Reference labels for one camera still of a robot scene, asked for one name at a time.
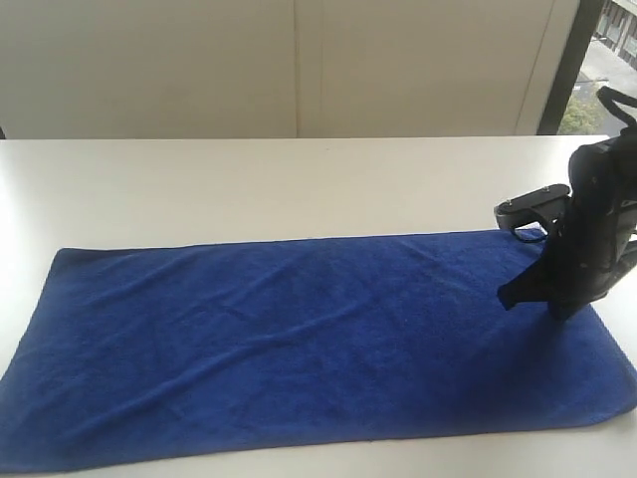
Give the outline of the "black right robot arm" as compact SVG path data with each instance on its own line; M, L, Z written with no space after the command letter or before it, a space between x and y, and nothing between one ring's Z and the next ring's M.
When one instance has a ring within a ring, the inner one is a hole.
M568 162L568 183L507 200L494 213L517 239L534 222L545 234L539 257L502 285L507 310L545 303L565 321L604 298L636 267L636 131L580 146Z

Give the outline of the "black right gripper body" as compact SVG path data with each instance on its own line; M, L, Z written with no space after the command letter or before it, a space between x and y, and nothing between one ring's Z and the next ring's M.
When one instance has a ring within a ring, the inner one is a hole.
M636 202L572 198L541 255L546 301L588 304L636 268Z

